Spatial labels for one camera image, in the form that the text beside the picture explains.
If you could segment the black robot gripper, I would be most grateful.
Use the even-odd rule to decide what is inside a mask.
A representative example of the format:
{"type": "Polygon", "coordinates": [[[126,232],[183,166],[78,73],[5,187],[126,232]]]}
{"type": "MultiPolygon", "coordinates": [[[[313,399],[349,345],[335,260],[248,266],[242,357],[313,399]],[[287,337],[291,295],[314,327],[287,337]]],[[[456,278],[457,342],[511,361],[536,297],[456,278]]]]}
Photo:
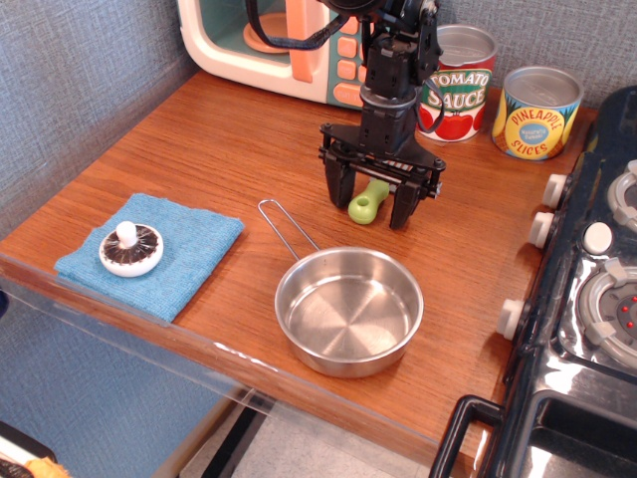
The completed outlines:
{"type": "Polygon", "coordinates": [[[390,228],[403,228],[419,201],[440,193],[446,163],[416,139],[420,87],[384,97],[364,86],[360,124],[326,122],[320,126],[322,160],[330,201],[344,208],[352,198],[355,177],[364,173],[396,184],[390,228]]]}

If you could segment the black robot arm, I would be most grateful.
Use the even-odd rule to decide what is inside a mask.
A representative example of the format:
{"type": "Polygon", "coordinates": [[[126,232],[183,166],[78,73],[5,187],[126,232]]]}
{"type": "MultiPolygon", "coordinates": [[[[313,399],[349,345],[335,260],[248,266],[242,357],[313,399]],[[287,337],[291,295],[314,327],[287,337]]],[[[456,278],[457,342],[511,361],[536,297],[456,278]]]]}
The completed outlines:
{"type": "Polygon", "coordinates": [[[439,192],[445,162],[416,139],[421,126],[422,90],[439,68],[436,1],[349,1],[331,8],[361,23],[365,80],[358,125],[325,123],[319,155],[328,194],[338,208],[348,205],[355,178],[364,173],[395,187],[393,230],[405,226],[418,203],[439,192]]]}

